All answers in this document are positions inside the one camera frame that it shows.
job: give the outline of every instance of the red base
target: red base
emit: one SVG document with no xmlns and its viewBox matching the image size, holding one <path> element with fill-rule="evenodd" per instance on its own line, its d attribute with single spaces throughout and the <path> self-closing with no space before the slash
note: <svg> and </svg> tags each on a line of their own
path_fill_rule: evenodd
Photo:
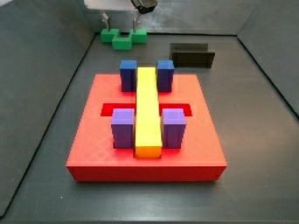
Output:
<svg viewBox="0 0 299 224">
<path fill-rule="evenodd" d="M 134 150 L 114 149 L 111 109 L 103 107 L 110 105 L 114 108 L 118 104 L 134 107 L 135 102 L 136 94 L 120 91 L 119 75 L 96 76 L 67 162 L 75 180 L 218 180 L 227 167 L 227 161 L 196 75 L 175 75 L 172 92 L 159 94 L 162 105 L 182 106 L 184 112 L 188 111 L 188 116 L 182 148 L 163 149 L 163 156 L 158 159 L 135 158 Z"/>
</svg>

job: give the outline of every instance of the green block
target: green block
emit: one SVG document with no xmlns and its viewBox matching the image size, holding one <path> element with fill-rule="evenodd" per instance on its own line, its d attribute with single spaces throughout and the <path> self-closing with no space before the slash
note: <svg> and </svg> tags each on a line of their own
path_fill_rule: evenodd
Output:
<svg viewBox="0 0 299 224">
<path fill-rule="evenodd" d="M 128 38 L 114 37 L 112 46 L 115 50 L 131 50 L 132 39 L 130 37 Z"/>
<path fill-rule="evenodd" d="M 144 44 L 147 42 L 147 30 L 131 30 L 130 36 L 135 44 Z"/>
<path fill-rule="evenodd" d="M 112 43 L 115 37 L 119 36 L 119 29 L 104 29 L 100 33 L 100 39 L 103 43 Z"/>
</svg>

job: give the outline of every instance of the yellow block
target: yellow block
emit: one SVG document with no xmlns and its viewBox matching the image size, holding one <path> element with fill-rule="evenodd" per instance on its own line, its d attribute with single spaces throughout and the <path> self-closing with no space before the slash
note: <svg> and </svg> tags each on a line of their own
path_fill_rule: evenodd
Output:
<svg viewBox="0 0 299 224">
<path fill-rule="evenodd" d="M 159 158 L 163 150 L 155 67 L 136 74 L 135 156 Z"/>
</svg>

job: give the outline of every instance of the gray table surface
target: gray table surface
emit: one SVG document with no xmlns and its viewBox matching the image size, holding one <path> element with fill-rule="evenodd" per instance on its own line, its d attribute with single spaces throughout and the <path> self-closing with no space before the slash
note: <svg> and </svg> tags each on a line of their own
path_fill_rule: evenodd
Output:
<svg viewBox="0 0 299 224">
<path fill-rule="evenodd" d="M 198 74 L 228 169 L 212 183 L 76 183 L 64 167 L 95 74 L 155 66 L 170 43 L 208 43 Z M 3 221 L 299 221 L 299 125 L 235 37 L 151 35 L 116 52 L 96 36 Z"/>
</svg>

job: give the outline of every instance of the block structure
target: block structure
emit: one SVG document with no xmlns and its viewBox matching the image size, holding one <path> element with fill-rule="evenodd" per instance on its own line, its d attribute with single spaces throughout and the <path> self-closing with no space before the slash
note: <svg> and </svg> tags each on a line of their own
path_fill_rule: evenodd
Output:
<svg viewBox="0 0 299 224">
<path fill-rule="evenodd" d="M 115 108 L 111 122 L 115 149 L 134 149 L 135 147 L 135 110 Z"/>
<path fill-rule="evenodd" d="M 159 158 L 163 139 L 154 67 L 139 67 L 136 74 L 135 156 Z"/>
<path fill-rule="evenodd" d="M 183 145 L 183 134 L 186 119 L 182 108 L 163 109 L 163 148 L 180 149 Z"/>
<path fill-rule="evenodd" d="M 158 60 L 156 63 L 158 73 L 158 91 L 172 92 L 174 85 L 174 62 L 171 60 Z"/>
<path fill-rule="evenodd" d="M 127 37 L 122 37 L 119 29 L 104 29 L 100 33 L 103 43 L 112 43 L 115 50 L 131 50 L 134 44 L 147 42 L 147 30 L 131 30 Z"/>
<path fill-rule="evenodd" d="M 122 60 L 120 62 L 122 91 L 136 91 L 136 60 Z"/>
<path fill-rule="evenodd" d="M 111 117 L 100 116 L 104 103 L 135 103 L 136 93 L 123 93 L 119 74 L 95 77 L 87 106 L 71 147 L 67 167 L 76 181 L 151 182 L 215 181 L 227 168 L 218 133 L 196 74 L 175 75 L 172 92 L 159 95 L 162 104 L 188 103 L 192 116 L 182 149 L 163 149 L 160 159 L 135 158 L 134 150 L 114 148 Z"/>
</svg>

